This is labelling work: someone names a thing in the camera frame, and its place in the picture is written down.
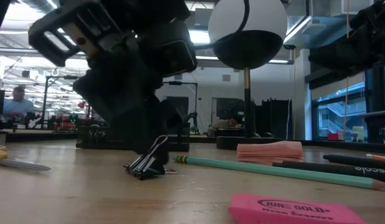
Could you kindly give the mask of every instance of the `red object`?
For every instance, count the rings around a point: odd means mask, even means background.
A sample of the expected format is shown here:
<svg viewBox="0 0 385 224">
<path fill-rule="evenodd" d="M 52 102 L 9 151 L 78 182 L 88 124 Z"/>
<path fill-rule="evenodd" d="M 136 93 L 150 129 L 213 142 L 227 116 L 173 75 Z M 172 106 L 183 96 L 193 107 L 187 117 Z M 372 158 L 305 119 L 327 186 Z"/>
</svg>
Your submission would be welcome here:
<svg viewBox="0 0 385 224">
<path fill-rule="evenodd" d="M 344 205 L 234 195 L 228 209 L 238 224 L 367 224 Z"/>
<path fill-rule="evenodd" d="M 339 137 L 337 134 L 332 134 L 332 133 L 328 134 L 328 140 L 338 140 L 338 139 Z"/>
<path fill-rule="evenodd" d="M 85 107 L 85 105 L 86 105 L 86 102 L 83 101 L 83 102 L 81 102 L 81 103 L 78 104 L 78 107 L 80 107 L 81 109 L 83 109 L 83 108 Z"/>
</svg>

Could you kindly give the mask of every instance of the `pencil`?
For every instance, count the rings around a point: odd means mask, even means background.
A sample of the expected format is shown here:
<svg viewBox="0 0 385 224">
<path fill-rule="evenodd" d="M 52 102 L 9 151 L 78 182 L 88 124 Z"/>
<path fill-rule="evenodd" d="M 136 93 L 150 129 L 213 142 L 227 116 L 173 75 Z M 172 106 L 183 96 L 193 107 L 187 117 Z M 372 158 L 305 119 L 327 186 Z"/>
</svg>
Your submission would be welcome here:
<svg viewBox="0 0 385 224">
<path fill-rule="evenodd" d="M 366 157 L 369 159 L 374 159 L 377 161 L 384 161 L 385 162 L 385 156 L 377 156 L 377 155 L 367 154 Z"/>
<path fill-rule="evenodd" d="M 281 177 L 291 177 L 296 179 L 313 180 L 331 184 L 361 187 L 366 189 L 383 189 L 385 183 L 367 177 L 355 177 L 350 175 L 329 174 L 309 170 L 288 169 L 281 167 L 263 166 L 256 164 L 246 164 L 241 162 L 220 161 L 216 159 L 202 159 L 197 157 L 175 156 L 175 162 L 194 164 L 207 167 L 217 167 L 222 169 L 239 170 L 254 172 L 258 174 L 276 175 Z"/>
</svg>

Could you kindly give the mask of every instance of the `black binder clip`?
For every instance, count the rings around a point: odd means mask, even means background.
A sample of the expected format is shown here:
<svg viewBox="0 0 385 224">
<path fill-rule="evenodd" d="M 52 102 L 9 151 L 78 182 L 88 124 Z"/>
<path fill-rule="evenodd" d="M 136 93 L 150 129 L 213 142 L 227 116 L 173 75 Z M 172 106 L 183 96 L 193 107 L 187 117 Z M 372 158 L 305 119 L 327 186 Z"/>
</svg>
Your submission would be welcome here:
<svg viewBox="0 0 385 224">
<path fill-rule="evenodd" d="M 149 151 L 135 160 L 131 165 L 125 164 L 123 166 L 124 170 L 139 180 L 148 179 L 155 175 L 164 175 L 165 169 L 163 163 L 153 157 L 153 155 L 157 148 L 166 141 L 166 135 L 161 135 L 156 138 Z"/>
</svg>

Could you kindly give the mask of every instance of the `person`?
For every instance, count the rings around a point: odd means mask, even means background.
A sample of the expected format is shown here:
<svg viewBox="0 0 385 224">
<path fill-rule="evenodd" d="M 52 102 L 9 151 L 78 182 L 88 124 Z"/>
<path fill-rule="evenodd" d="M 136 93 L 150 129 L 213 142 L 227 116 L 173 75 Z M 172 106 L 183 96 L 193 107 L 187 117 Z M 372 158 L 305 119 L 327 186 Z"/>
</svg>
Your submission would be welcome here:
<svg viewBox="0 0 385 224">
<path fill-rule="evenodd" d="M 33 103 L 25 99 L 25 89 L 21 86 L 15 87 L 12 91 L 12 100 L 4 99 L 3 116 L 6 121 L 26 116 L 28 112 L 34 111 Z"/>
<path fill-rule="evenodd" d="M 209 138 L 214 138 L 216 137 L 215 133 L 217 129 L 232 128 L 237 125 L 238 125 L 238 120 L 236 118 L 218 120 L 209 126 L 209 128 L 207 129 L 207 136 Z"/>
</svg>

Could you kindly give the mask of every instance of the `wooden table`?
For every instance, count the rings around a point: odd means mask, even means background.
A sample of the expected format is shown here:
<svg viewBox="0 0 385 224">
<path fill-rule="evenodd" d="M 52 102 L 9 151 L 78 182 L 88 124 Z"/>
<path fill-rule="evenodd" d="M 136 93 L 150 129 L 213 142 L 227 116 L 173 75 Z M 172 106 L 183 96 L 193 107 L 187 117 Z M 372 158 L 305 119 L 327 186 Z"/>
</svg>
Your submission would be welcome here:
<svg viewBox="0 0 385 224">
<path fill-rule="evenodd" d="M 122 165 L 131 151 L 76 149 L 74 141 L 9 143 L 11 157 L 52 168 L 35 174 L 0 167 L 0 224 L 228 224 L 233 194 L 324 203 L 344 203 L 368 223 L 385 223 L 385 190 L 368 190 L 233 170 L 176 164 L 179 170 L 154 180 L 137 180 Z M 307 161 L 328 153 L 362 152 L 305 149 Z M 235 151 L 192 144 L 189 155 L 234 160 Z"/>
</svg>

